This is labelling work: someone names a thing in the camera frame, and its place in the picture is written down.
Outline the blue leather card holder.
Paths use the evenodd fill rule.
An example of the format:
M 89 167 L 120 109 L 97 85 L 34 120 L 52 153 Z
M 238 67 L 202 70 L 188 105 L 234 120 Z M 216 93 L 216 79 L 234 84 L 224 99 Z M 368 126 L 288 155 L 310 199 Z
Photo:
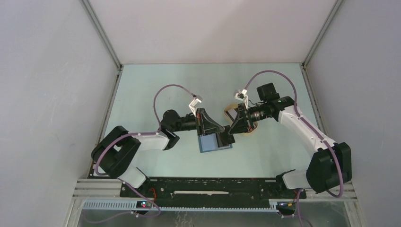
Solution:
M 225 149 L 232 148 L 233 144 L 231 144 L 230 146 L 227 146 L 227 147 L 218 148 L 216 135 L 217 135 L 217 133 L 198 137 L 200 153 L 207 153 L 207 152 L 213 152 L 213 151 L 219 151 L 219 150 L 225 150 Z

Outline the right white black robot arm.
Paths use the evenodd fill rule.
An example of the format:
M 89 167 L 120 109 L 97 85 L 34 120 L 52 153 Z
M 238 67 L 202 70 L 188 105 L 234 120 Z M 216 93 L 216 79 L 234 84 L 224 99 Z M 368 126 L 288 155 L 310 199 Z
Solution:
M 250 133 L 258 121 L 273 118 L 298 136 L 311 158 L 306 170 L 290 170 L 276 177 L 275 192 L 279 197 L 286 198 L 298 188 L 327 192 L 351 181 L 351 148 L 347 143 L 337 143 L 324 135 L 301 113 L 295 100 L 281 97 L 272 83 L 258 87 L 257 92 L 260 102 L 253 107 L 248 105 L 246 89 L 235 93 L 241 103 L 229 134 Z

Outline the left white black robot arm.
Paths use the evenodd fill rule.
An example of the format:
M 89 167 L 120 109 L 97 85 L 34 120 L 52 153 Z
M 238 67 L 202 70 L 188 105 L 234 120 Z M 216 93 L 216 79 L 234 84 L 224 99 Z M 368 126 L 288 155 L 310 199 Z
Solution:
M 177 131 L 195 130 L 199 136 L 223 133 L 225 128 L 212 120 L 204 108 L 181 117 L 175 110 L 163 114 L 159 132 L 129 133 L 122 126 L 114 127 L 93 149 L 91 158 L 106 175 L 131 185 L 138 197 L 149 192 L 147 176 L 134 165 L 138 152 L 169 150 L 179 141 Z

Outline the black credit card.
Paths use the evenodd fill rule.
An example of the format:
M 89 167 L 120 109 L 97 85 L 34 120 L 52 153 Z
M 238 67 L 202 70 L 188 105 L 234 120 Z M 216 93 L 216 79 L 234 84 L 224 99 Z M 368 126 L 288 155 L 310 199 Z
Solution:
M 216 135 L 218 148 L 223 148 L 230 146 L 235 143 L 235 138 L 233 135 L 227 132 L 221 132 Z

